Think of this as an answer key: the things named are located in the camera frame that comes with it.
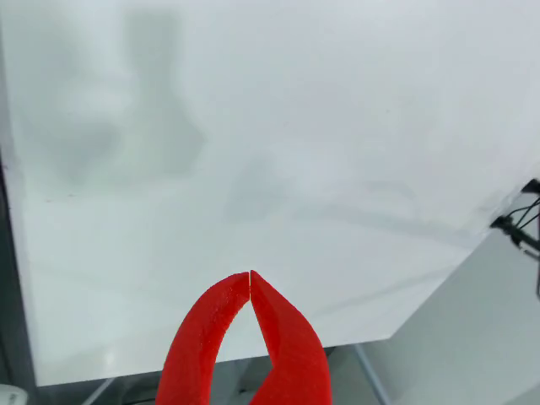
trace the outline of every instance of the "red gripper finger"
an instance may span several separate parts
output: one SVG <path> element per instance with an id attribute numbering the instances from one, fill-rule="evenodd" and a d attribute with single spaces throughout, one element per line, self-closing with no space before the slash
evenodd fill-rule
<path id="1" fill-rule="evenodd" d="M 331 404 L 327 357 L 310 323 L 253 271 L 251 303 L 273 364 L 251 404 Z"/>
<path id="2" fill-rule="evenodd" d="M 213 366 L 230 323 L 250 299 L 249 273 L 216 283 L 181 323 L 159 383 L 159 405 L 208 405 Z"/>

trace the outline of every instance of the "white table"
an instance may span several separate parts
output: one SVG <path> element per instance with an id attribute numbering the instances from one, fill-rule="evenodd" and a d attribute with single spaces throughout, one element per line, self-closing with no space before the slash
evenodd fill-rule
<path id="1" fill-rule="evenodd" d="M 390 337 L 540 172 L 534 1 L 2 0 L 4 172 L 39 385 L 162 367 L 256 269 Z M 219 360 L 266 353 L 252 309 Z"/>

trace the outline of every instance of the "floor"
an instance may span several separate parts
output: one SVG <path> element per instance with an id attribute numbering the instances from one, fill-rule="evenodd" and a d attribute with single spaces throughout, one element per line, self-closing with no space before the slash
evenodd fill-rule
<path id="1" fill-rule="evenodd" d="M 363 405 L 377 405 L 364 373 L 350 347 L 327 351 L 335 405 L 353 405 L 362 398 Z M 272 364 L 268 357 L 236 360 L 216 364 L 213 375 L 211 405 L 247 405 L 261 386 Z M 103 381 L 48 386 L 40 389 L 40 405 L 84 404 Z M 154 404 L 159 373 L 117 378 L 92 405 Z"/>

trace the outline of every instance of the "white surface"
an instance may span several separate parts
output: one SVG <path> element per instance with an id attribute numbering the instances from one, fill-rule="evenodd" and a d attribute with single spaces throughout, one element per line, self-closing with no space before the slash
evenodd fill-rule
<path id="1" fill-rule="evenodd" d="M 38 383 L 160 369 L 251 268 L 325 345 L 391 336 L 540 160 L 538 11 L 2 0 Z M 264 353 L 245 308 L 219 359 Z"/>
<path id="2" fill-rule="evenodd" d="M 537 264 L 491 235 L 398 333 L 367 345 L 392 404 L 540 403 L 536 281 Z"/>

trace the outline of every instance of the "wire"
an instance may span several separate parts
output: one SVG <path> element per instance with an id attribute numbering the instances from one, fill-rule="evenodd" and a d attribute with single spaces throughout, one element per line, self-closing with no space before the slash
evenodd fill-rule
<path id="1" fill-rule="evenodd" d="M 527 225 L 529 225 L 532 221 L 534 221 L 536 218 L 540 218 L 540 213 L 537 213 L 534 217 L 526 221 L 520 228 L 525 228 Z"/>
<path id="2" fill-rule="evenodd" d="M 523 207 L 523 208 L 518 208 L 518 209 L 515 209 L 514 211 L 511 211 L 510 213 L 508 213 L 508 215 L 506 215 L 507 217 L 510 217 L 512 215 L 514 215 L 515 213 L 519 213 L 520 211 L 525 211 L 525 210 L 530 210 L 531 208 L 534 208 L 535 206 L 539 205 L 540 204 L 540 198 L 538 198 L 533 204 L 532 206 L 527 206 L 527 207 Z"/>
<path id="3" fill-rule="evenodd" d="M 521 210 L 525 209 L 525 213 L 521 216 L 520 220 L 517 221 L 517 224 L 516 226 L 520 226 L 521 224 L 521 221 L 523 221 L 523 219 L 525 219 L 527 217 L 527 215 L 532 211 L 533 208 L 535 208 L 538 204 L 540 204 L 540 198 L 537 198 L 537 200 L 529 207 L 526 207 L 526 208 L 521 208 Z"/>

